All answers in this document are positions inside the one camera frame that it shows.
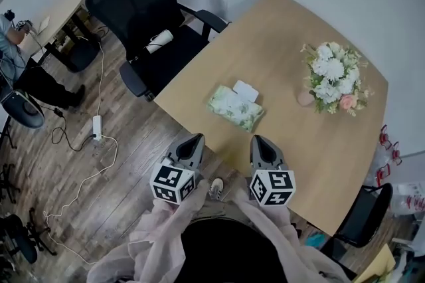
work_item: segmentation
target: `white shoe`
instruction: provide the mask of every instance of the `white shoe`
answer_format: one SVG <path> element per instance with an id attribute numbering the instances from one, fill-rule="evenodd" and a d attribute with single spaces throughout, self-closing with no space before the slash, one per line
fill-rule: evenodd
<path id="1" fill-rule="evenodd" d="M 219 201 L 220 200 L 220 196 L 221 193 L 223 191 L 223 187 L 224 187 L 224 182 L 221 178 L 216 178 L 214 179 L 214 181 L 211 184 L 210 190 L 209 190 L 209 194 L 210 194 L 210 198 L 213 201 Z"/>

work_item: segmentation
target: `chair wheel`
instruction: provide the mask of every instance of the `chair wheel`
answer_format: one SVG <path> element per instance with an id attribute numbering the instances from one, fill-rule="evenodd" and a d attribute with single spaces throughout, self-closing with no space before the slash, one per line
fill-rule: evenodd
<path id="1" fill-rule="evenodd" d="M 152 93 L 147 93 L 145 95 L 145 99 L 146 99 L 146 101 L 151 102 L 151 101 L 153 101 L 153 99 L 155 99 L 155 95 L 153 95 Z"/>

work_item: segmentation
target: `black pants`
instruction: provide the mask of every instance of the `black pants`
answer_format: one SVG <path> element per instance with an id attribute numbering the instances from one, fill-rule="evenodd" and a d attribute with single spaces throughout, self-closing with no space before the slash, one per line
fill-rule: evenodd
<path id="1" fill-rule="evenodd" d="M 45 104 L 67 109 L 76 103 L 76 95 L 68 92 L 65 87 L 56 82 L 42 67 L 37 67 L 33 59 L 29 59 L 27 69 L 14 85 Z"/>

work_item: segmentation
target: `person's hand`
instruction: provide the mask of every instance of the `person's hand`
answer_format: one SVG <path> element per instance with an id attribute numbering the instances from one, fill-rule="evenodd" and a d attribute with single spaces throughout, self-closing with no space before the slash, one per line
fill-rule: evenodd
<path id="1" fill-rule="evenodd" d="M 31 30 L 31 26 L 29 25 L 28 22 L 26 22 L 24 24 L 24 26 L 22 27 L 22 30 L 25 32 L 25 34 L 28 34 L 29 33 L 29 31 Z"/>

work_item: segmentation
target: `floor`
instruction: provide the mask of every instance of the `floor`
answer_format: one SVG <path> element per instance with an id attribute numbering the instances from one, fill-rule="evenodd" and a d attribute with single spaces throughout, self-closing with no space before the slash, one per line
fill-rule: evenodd
<path id="1" fill-rule="evenodd" d="M 125 60 L 123 46 L 109 33 L 102 41 L 105 52 L 102 83 L 103 134 L 118 140 L 119 150 L 113 167 L 86 182 L 78 200 L 65 208 L 62 218 L 50 219 L 52 236 L 69 246 L 88 262 L 105 255 L 111 248 L 123 243 L 136 226 L 141 214 L 152 206 L 149 188 L 149 170 L 160 160 L 170 143 L 188 132 L 168 116 L 154 102 L 147 103 L 133 96 L 124 86 L 119 67 Z M 44 66 L 58 82 L 69 90 L 83 83 L 87 97 L 77 111 L 65 111 L 68 137 L 74 147 L 92 133 L 92 116 L 98 107 L 98 85 L 101 70 L 101 54 L 83 72 L 73 74 L 51 58 Z M 28 210 L 35 208 L 36 218 L 43 225 L 43 211 L 59 213 L 61 206 L 75 198 L 80 182 L 113 160 L 115 143 L 103 139 L 90 141 L 81 152 L 70 150 L 65 140 L 52 145 L 53 128 L 63 124 L 62 119 L 44 110 L 46 123 L 39 130 L 26 129 L 15 122 L 11 135 L 18 149 L 10 149 L 6 140 L 0 154 L 4 163 L 15 163 L 12 182 L 21 188 L 17 204 L 9 200 L 1 202 L 2 213 L 15 213 L 27 222 Z M 206 149 L 202 171 L 206 177 L 221 176 L 227 187 L 236 177 L 213 152 Z M 301 241 L 317 232 L 298 216 L 294 222 L 303 230 Z M 372 243 L 362 249 L 349 248 L 342 263 L 356 272 L 362 271 L 382 244 L 393 236 L 408 238 L 411 233 L 410 218 L 394 219 L 387 215 Z M 16 282 L 85 282 L 90 265 L 70 251 L 56 246 L 44 236 L 47 244 L 58 252 L 52 257 L 46 252 L 30 266 L 17 255 L 21 274 Z"/>

